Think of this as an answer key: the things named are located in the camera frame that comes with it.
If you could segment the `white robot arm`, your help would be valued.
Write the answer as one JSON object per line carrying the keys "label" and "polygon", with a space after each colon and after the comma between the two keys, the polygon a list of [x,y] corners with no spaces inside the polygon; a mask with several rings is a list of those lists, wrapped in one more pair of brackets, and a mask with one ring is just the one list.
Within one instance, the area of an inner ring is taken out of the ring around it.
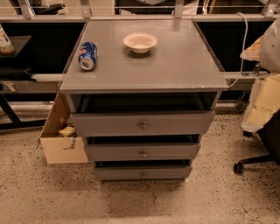
{"label": "white robot arm", "polygon": [[280,109],[280,18],[243,50],[240,57],[258,61],[261,68],[270,72],[264,80],[255,79],[241,123],[243,130],[257,132]]}

